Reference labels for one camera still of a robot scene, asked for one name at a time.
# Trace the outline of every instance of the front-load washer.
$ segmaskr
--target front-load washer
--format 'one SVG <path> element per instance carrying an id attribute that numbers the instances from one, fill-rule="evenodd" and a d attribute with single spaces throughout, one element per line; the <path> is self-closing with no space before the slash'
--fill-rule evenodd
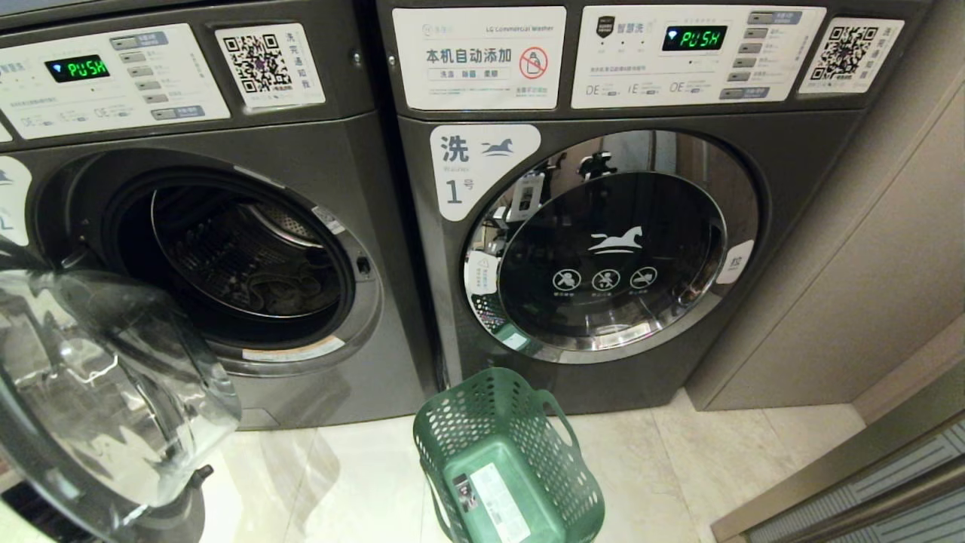
<path id="1" fill-rule="evenodd" d="M 661 405 L 929 3 L 548 4 L 378 5 L 448 379 Z"/>
<path id="2" fill-rule="evenodd" d="M 0 17 L 0 234 L 171 293 L 245 428 L 411 414 L 437 389 L 355 8 Z"/>

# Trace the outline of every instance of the marble floor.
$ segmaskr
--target marble floor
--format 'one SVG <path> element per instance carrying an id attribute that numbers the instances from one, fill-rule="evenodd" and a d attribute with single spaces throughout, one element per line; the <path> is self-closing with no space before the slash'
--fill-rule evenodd
<path id="1" fill-rule="evenodd" d="M 570 418 L 606 499 L 599 543 L 711 543 L 710 524 L 864 428 L 849 405 Z M 206 543 L 444 543 L 412 417 L 235 434 L 211 458 Z M 0 512 L 0 530 L 41 538 Z"/>

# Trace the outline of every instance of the digital display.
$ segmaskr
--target digital display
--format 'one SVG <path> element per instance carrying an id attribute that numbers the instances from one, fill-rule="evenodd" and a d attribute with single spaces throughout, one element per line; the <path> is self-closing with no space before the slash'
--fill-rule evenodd
<path id="1" fill-rule="evenodd" d="M 724 44 L 726 26 L 671 26 L 664 34 L 665 51 L 716 51 Z"/>
<path id="2" fill-rule="evenodd" d="M 50 71 L 54 81 L 58 83 L 70 83 L 71 81 L 83 81 L 110 75 L 98 55 L 49 60 L 44 64 L 47 65 L 47 70 Z"/>

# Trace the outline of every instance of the no-detergent symbol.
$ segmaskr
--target no-detergent symbol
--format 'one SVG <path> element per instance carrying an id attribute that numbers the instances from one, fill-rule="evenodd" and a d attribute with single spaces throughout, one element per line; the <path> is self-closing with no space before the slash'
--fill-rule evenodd
<path id="1" fill-rule="evenodd" d="M 527 79 L 539 79 L 546 73 L 549 57 L 539 47 L 530 47 L 519 57 L 519 71 Z"/>

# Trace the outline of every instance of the plastic basket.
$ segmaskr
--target plastic basket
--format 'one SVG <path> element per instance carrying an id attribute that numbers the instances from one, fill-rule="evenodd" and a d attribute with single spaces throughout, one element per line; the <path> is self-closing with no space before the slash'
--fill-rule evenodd
<path id="1" fill-rule="evenodd" d="M 556 398 L 509 369 L 432 397 L 413 434 L 439 526 L 457 543 L 585 543 L 603 526 L 603 494 Z"/>

